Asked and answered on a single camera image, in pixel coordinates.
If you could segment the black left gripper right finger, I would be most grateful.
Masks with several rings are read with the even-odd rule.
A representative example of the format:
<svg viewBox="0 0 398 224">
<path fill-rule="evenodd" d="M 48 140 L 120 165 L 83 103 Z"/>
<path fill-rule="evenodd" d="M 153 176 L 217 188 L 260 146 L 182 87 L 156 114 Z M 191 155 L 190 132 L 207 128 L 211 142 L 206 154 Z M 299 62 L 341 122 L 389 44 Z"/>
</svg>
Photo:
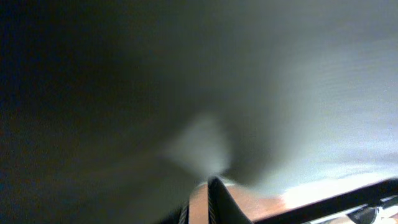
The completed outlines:
<svg viewBox="0 0 398 224">
<path fill-rule="evenodd" d="M 208 180 L 209 224 L 252 224 L 217 177 Z"/>
</svg>

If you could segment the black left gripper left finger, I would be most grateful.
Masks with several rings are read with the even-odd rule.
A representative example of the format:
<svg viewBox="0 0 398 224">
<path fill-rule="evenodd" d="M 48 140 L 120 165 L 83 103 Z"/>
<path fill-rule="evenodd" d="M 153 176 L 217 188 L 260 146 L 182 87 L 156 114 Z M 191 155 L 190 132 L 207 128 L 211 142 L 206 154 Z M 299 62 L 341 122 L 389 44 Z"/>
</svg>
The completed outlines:
<svg viewBox="0 0 398 224">
<path fill-rule="evenodd" d="M 189 201 L 187 200 L 178 209 L 168 214 L 161 224 L 189 224 Z"/>
</svg>

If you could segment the khaki shorts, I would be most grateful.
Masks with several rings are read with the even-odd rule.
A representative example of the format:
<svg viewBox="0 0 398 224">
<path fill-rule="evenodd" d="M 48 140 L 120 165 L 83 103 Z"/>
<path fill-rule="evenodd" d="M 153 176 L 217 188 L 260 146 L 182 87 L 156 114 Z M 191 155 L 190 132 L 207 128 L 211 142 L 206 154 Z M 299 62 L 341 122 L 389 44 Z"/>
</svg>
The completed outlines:
<svg viewBox="0 0 398 224">
<path fill-rule="evenodd" d="M 2 223 L 155 223 L 215 175 L 396 177 L 397 2 L 1 2 Z"/>
</svg>

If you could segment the dark object at table edge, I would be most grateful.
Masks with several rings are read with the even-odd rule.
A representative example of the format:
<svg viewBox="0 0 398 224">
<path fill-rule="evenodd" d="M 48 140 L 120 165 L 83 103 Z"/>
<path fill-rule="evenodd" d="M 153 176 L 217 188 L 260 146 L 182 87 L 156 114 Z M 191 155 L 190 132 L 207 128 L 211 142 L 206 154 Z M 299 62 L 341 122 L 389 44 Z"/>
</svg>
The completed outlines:
<svg viewBox="0 0 398 224">
<path fill-rule="evenodd" d="M 364 205 L 375 205 L 379 200 L 397 195 L 397 179 L 376 184 L 314 202 L 288 212 L 258 220 L 255 224 L 301 224 L 334 215 Z"/>
</svg>

